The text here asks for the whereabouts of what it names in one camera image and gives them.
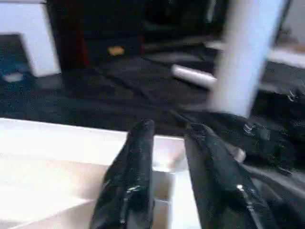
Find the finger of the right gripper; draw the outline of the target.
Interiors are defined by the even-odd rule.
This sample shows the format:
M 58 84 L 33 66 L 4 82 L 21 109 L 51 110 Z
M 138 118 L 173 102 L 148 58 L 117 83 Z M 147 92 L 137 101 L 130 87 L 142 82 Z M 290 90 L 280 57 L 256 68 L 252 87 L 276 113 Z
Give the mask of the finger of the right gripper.
M 246 118 L 227 113 L 205 112 L 204 120 L 216 129 L 243 129 L 248 124 Z

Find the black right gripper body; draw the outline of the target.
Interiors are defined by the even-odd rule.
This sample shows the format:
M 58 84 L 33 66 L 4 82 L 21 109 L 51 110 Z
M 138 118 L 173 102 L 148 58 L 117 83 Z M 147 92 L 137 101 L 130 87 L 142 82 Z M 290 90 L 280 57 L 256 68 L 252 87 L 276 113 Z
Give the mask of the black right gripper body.
M 277 131 L 259 124 L 245 124 L 244 134 L 251 138 L 252 146 L 246 150 L 249 156 L 276 167 L 281 172 L 291 172 L 295 165 L 296 150 L 293 144 Z

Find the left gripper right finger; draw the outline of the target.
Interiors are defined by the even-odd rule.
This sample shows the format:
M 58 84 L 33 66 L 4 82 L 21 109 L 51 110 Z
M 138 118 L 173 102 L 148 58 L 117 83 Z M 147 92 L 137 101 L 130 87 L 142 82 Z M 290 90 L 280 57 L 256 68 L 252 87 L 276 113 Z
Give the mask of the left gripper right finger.
M 184 144 L 203 229 L 279 227 L 247 171 L 212 129 L 201 124 L 188 124 Z

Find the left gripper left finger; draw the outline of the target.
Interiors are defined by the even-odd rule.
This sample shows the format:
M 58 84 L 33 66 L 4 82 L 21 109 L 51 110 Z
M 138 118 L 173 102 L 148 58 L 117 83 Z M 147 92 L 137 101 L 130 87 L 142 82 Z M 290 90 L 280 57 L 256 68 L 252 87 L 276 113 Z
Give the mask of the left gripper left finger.
M 137 123 L 108 168 L 91 229 L 150 229 L 153 224 L 154 121 Z

